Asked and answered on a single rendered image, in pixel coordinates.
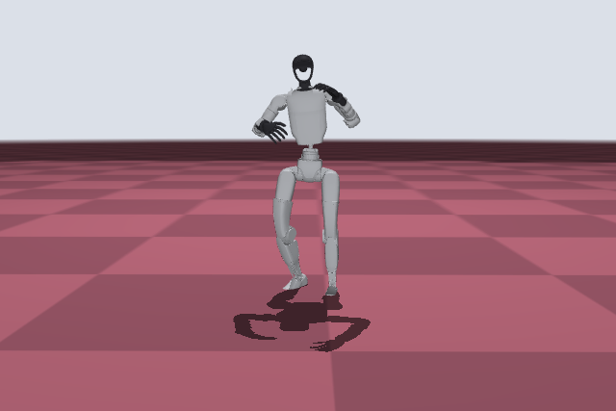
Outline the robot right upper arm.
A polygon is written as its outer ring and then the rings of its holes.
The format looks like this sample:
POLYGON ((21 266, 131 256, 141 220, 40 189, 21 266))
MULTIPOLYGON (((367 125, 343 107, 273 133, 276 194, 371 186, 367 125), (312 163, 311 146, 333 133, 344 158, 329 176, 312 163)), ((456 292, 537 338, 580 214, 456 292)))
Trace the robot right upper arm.
MULTIPOLYGON (((287 95, 288 94, 286 93, 274 96, 261 118, 267 120, 268 122, 272 122, 279 114, 278 111, 282 111, 287 107, 287 95)), ((264 137, 265 134, 258 136, 264 137)))

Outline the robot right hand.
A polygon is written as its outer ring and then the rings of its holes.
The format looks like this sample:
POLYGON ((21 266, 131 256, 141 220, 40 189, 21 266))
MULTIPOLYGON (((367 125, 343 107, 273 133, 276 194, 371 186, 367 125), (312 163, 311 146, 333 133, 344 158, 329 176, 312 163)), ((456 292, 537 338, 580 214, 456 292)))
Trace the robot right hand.
POLYGON ((260 123, 259 126, 256 125, 256 128, 258 130, 264 132, 265 135, 267 135, 275 144, 277 144, 277 142, 274 140, 274 138, 270 134, 274 135, 279 141, 281 141, 281 140, 279 139, 279 137, 274 132, 278 133, 284 140, 285 140, 285 137, 277 129, 281 130, 286 135, 288 135, 288 133, 283 128, 281 128, 278 125, 286 127, 286 125, 284 123, 282 123, 282 122, 276 122, 276 121, 275 122, 268 122, 267 120, 264 119, 260 123))

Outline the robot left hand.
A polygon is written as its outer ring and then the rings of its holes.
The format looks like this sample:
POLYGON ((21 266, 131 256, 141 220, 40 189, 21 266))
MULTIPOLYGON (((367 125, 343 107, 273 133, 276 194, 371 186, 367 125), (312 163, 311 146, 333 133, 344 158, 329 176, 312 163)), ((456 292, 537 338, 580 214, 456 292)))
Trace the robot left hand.
POLYGON ((342 106, 345 106, 347 101, 344 99, 343 95, 340 92, 337 92, 335 89, 329 87, 328 85, 318 83, 314 85, 313 89, 323 90, 323 92, 327 92, 332 96, 332 101, 336 103, 340 103, 342 106))

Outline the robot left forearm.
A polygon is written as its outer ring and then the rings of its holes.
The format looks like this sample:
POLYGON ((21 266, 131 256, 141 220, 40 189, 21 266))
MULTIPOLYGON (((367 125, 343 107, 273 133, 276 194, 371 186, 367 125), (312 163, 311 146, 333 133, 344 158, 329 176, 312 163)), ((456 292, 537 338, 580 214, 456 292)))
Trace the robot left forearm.
POLYGON ((334 102, 334 104, 339 107, 340 111, 344 115, 344 118, 347 121, 353 121, 356 118, 358 118, 360 120, 359 115, 356 113, 356 111, 352 108, 350 103, 347 101, 347 98, 344 97, 344 99, 346 100, 346 105, 345 106, 342 106, 340 103, 334 102))

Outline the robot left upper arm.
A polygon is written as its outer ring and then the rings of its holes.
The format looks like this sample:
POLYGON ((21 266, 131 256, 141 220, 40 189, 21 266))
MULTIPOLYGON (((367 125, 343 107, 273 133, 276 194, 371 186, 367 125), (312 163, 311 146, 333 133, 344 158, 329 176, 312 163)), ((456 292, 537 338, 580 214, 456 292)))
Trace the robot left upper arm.
MULTIPOLYGON (((328 103, 328 105, 330 106, 334 106, 334 108, 338 111, 338 113, 341 116, 344 116, 342 112, 340 111, 339 107, 334 104, 334 101, 332 101, 332 96, 329 95, 327 92, 325 92, 324 94, 325 94, 326 103, 328 103)), ((360 123, 360 120, 358 118, 354 119, 353 121, 347 121, 346 119, 344 119, 344 123, 346 124, 348 128, 353 128, 360 123)))

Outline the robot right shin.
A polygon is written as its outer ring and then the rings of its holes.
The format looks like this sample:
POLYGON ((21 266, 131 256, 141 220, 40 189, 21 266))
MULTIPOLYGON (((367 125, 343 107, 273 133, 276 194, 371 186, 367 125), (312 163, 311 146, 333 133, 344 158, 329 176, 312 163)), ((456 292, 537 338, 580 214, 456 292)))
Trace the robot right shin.
POLYGON ((299 253, 298 253, 298 244, 297 240, 293 240, 292 243, 283 243, 280 238, 276 238, 277 246, 279 248, 280 254, 289 268, 290 273, 293 278, 297 281, 302 279, 302 274, 299 266, 299 253), (295 276, 294 276, 295 275, 295 276))

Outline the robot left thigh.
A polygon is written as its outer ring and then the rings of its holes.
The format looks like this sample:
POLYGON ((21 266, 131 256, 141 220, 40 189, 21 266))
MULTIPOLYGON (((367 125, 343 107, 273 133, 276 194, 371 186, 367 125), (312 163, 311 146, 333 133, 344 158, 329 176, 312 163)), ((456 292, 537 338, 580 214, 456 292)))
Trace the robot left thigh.
POLYGON ((323 224, 322 242, 326 244, 328 238, 337 238, 337 218, 340 196, 340 178, 336 171, 321 168, 321 199, 323 224))

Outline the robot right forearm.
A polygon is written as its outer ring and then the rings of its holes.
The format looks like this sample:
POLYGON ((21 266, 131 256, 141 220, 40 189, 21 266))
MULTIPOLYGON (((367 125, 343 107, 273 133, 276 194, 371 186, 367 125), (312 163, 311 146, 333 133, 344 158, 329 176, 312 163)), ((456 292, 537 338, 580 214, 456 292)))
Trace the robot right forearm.
POLYGON ((257 125, 257 126, 259 126, 259 125, 260 125, 260 123, 261 123, 262 121, 263 121, 263 119, 262 119, 262 118, 259 118, 259 119, 255 122, 255 124, 253 125, 252 132, 253 132, 255 135, 263 135, 263 134, 264 134, 264 132, 262 132, 262 131, 260 131, 260 130, 258 130, 258 129, 256 128, 256 125, 257 125))

